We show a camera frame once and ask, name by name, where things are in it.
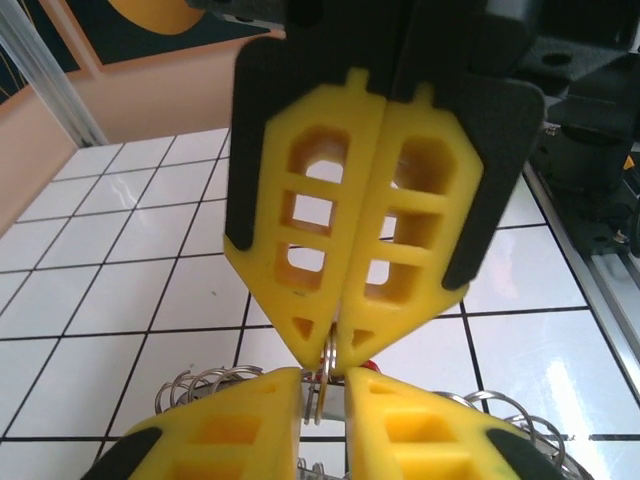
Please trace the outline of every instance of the square hole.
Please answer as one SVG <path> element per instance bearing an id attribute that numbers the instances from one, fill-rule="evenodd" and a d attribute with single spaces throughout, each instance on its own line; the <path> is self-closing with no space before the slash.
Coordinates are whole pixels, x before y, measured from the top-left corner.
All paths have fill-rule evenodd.
<path id="1" fill-rule="evenodd" d="M 385 418 L 391 443 L 450 443 L 456 438 L 444 418 L 431 412 L 395 412 Z"/>
<path id="2" fill-rule="evenodd" d="M 424 460 L 396 456 L 403 480 L 481 480 L 467 452 L 448 453 L 445 458 Z"/>
<path id="3" fill-rule="evenodd" d="M 440 230 L 442 215 L 434 213 L 395 212 L 393 243 L 430 249 Z"/>
<path id="4" fill-rule="evenodd" d="M 384 264 L 388 265 L 386 279 L 384 277 Z M 414 295 L 415 284 L 420 270 L 419 267 L 412 265 L 372 260 L 369 264 L 369 275 L 365 284 L 364 296 L 371 300 L 387 303 L 407 303 Z"/>
<path id="5" fill-rule="evenodd" d="M 289 171 L 341 183 L 349 141 L 346 130 L 322 126 L 309 128 L 291 146 Z"/>
<path id="6" fill-rule="evenodd" d="M 446 141 L 413 137 L 402 146 L 394 178 L 400 188 L 444 195 L 449 191 L 456 167 Z"/>
<path id="7" fill-rule="evenodd" d="M 240 480 L 244 465 L 240 462 L 180 462 L 175 466 L 172 480 Z"/>
<path id="8" fill-rule="evenodd" d="M 252 415 L 211 416 L 203 421 L 191 443 L 205 445 L 252 445 L 260 430 L 260 418 Z"/>
<path id="9" fill-rule="evenodd" d="M 318 290 L 326 254 L 319 250 L 278 243 L 276 247 L 275 277 L 284 285 L 300 290 Z"/>
<path id="10" fill-rule="evenodd" d="M 329 200 L 285 192 L 280 223 L 321 235 L 330 235 L 334 211 L 334 203 Z"/>

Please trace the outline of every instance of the wall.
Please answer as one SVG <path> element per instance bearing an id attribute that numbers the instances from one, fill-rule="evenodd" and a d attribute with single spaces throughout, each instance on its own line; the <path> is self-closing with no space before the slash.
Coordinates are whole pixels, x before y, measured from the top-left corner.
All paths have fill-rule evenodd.
<path id="1" fill-rule="evenodd" d="M 76 146 L 26 87 L 0 115 L 0 236 L 49 183 Z"/>

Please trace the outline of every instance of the white tile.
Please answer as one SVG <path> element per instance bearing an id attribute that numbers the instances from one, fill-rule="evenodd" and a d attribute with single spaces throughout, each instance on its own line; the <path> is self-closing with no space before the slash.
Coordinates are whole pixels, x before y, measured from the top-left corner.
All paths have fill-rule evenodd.
<path id="1" fill-rule="evenodd" d="M 55 180 L 64 178 L 100 175 L 113 159 L 122 145 L 104 145 L 101 147 L 82 148 L 69 159 L 58 172 Z"/>
<path id="2" fill-rule="evenodd" d="M 536 223 L 544 223 L 544 217 L 542 213 L 540 213 L 540 209 L 533 199 L 527 183 L 524 181 L 524 178 L 520 177 L 511 194 L 507 208 L 502 214 L 499 226 L 512 227 L 516 225 L 533 225 Z"/>
<path id="3" fill-rule="evenodd" d="M 428 322 L 373 357 L 381 372 L 424 390 L 466 395 L 478 390 L 460 318 Z"/>
<path id="4" fill-rule="evenodd" d="M 22 285 L 27 275 L 27 272 L 4 273 L 0 275 L 0 312 L 7 303 L 9 303 L 13 294 L 20 288 L 20 285 Z"/>
<path id="5" fill-rule="evenodd" d="M 590 312 L 470 323 L 486 389 L 508 395 L 562 433 L 640 433 L 640 410 Z M 514 414 L 499 402 L 489 408 L 499 416 Z"/>
<path id="6" fill-rule="evenodd" d="M 200 204 L 193 222 L 189 238 L 182 251 L 183 255 L 221 253 L 223 251 L 224 220 L 227 202 L 207 202 Z"/>
<path id="7" fill-rule="evenodd" d="M 324 473 L 342 478 L 345 472 L 345 445 L 333 442 L 301 442 L 298 457 L 307 461 L 307 469 L 314 463 L 324 465 Z"/>
<path id="8" fill-rule="evenodd" d="M 247 313 L 247 325 L 271 325 L 267 314 L 260 308 L 255 297 L 251 297 L 249 312 Z"/>
<path id="9" fill-rule="evenodd" d="M 22 214 L 20 220 L 70 217 L 94 183 L 95 178 L 50 183 Z"/>
<path id="10" fill-rule="evenodd" d="M 165 382 L 190 370 L 231 367 L 238 332 L 194 332 L 149 336 L 127 389 L 110 435 L 124 435 L 137 423 L 154 415 L 156 393 Z"/>
<path id="11" fill-rule="evenodd" d="M 227 180 L 229 178 L 229 159 L 218 160 L 209 186 L 204 194 L 204 200 L 218 200 L 227 198 Z"/>
<path id="12" fill-rule="evenodd" d="M 224 256 L 182 258 L 153 329 L 240 326 L 247 296 L 247 287 Z"/>
<path id="13" fill-rule="evenodd" d="M 497 231 L 465 297 L 468 312 L 584 304 L 547 227 Z"/>
<path id="14" fill-rule="evenodd" d="M 136 206 L 153 170 L 105 175 L 78 210 L 79 214 L 129 210 Z"/>
<path id="15" fill-rule="evenodd" d="M 197 202 L 215 162 L 160 168 L 140 199 L 139 207 Z"/>
<path id="16" fill-rule="evenodd" d="M 0 478 L 76 480 L 95 459 L 100 442 L 5 442 L 0 446 Z"/>
<path id="17" fill-rule="evenodd" d="M 195 209 L 180 205 L 133 212 L 108 261 L 178 255 Z"/>
<path id="18" fill-rule="evenodd" d="M 72 218 L 40 267 L 83 265 L 104 261 L 128 212 Z"/>
<path id="19" fill-rule="evenodd" d="M 35 267 L 65 223 L 49 220 L 12 226 L 0 238 L 0 271 Z"/>
<path id="20" fill-rule="evenodd" d="M 107 172 L 140 170 L 160 165 L 173 137 L 154 138 L 125 144 Z"/>
<path id="21" fill-rule="evenodd" d="M 636 480 L 640 442 L 566 442 L 567 453 L 597 480 Z"/>
<path id="22" fill-rule="evenodd" d="M 179 135 L 171 145 L 162 164 L 172 165 L 198 160 L 216 160 L 222 150 L 227 131 L 227 128 L 222 128 Z"/>
<path id="23" fill-rule="evenodd" d="M 0 317 L 0 337 L 61 335 L 98 267 L 33 272 Z"/>
<path id="24" fill-rule="evenodd" d="M 142 335 L 63 339 L 9 434 L 104 435 L 141 342 Z"/>
<path id="25" fill-rule="evenodd" d="M 172 265 L 171 260 L 105 265 L 68 333 L 146 330 Z"/>
<path id="26" fill-rule="evenodd" d="M 0 435 L 9 426 L 24 396 L 55 345 L 55 340 L 0 343 Z"/>
<path id="27" fill-rule="evenodd" d="M 273 328 L 245 330 L 238 365 L 255 365 L 265 373 L 278 368 L 300 366 Z"/>

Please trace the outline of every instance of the white tile floor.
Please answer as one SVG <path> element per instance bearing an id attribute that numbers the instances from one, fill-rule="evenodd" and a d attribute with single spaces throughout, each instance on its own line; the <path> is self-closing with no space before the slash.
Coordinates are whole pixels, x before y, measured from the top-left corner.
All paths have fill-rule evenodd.
<path id="1" fill-rule="evenodd" d="M 0 239 L 0 479 L 79 478 L 183 370 L 295 364 L 222 255 L 226 137 L 81 150 Z M 426 389 L 502 391 L 597 480 L 637 478 L 638 399 L 523 180 L 462 308 L 375 360 Z M 344 471 L 342 424 L 302 435 L 310 463 Z"/>

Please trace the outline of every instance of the yellow foam pad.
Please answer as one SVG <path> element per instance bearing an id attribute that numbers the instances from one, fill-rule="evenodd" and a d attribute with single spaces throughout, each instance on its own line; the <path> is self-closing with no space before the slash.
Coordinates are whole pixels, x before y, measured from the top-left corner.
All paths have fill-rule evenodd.
<path id="1" fill-rule="evenodd" d="M 363 368 L 347 372 L 345 395 L 353 480 L 519 478 L 485 435 L 523 436 L 501 420 Z"/>
<path id="2" fill-rule="evenodd" d="M 293 480 L 301 375 L 284 368 L 169 410 L 127 435 L 162 436 L 131 480 Z"/>

